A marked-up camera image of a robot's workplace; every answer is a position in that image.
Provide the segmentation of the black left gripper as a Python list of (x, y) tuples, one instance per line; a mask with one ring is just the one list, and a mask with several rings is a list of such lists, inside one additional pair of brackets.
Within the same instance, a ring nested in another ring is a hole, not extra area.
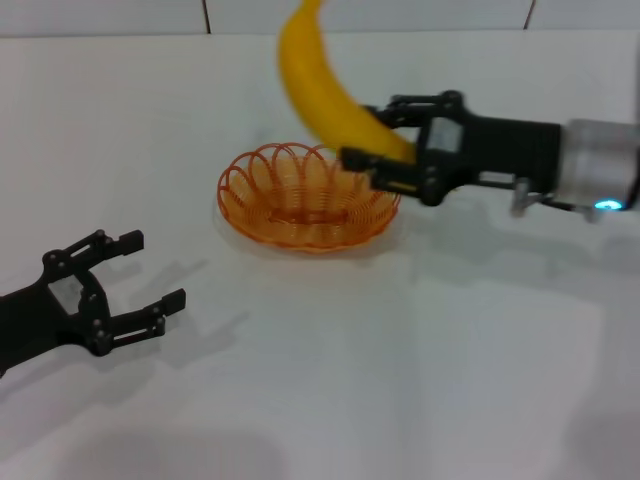
[[(140, 230), (117, 239), (97, 230), (65, 249), (45, 253), (42, 276), (1, 297), (1, 372), (61, 346), (80, 346), (102, 357), (163, 336), (166, 318), (186, 307), (184, 289), (142, 309), (110, 316), (106, 293), (91, 272), (99, 263), (143, 248)], [(51, 273), (63, 274), (58, 278)]]

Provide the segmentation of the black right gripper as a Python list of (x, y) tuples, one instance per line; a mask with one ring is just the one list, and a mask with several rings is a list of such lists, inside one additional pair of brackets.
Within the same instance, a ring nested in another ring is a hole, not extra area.
[(376, 191), (438, 206), (466, 185), (513, 189), (523, 180), (542, 195), (555, 187), (563, 133), (558, 124), (480, 116), (457, 91), (394, 95), (385, 106), (363, 108), (392, 130), (420, 129), (409, 161), (359, 148), (339, 150), (342, 168), (366, 174)]

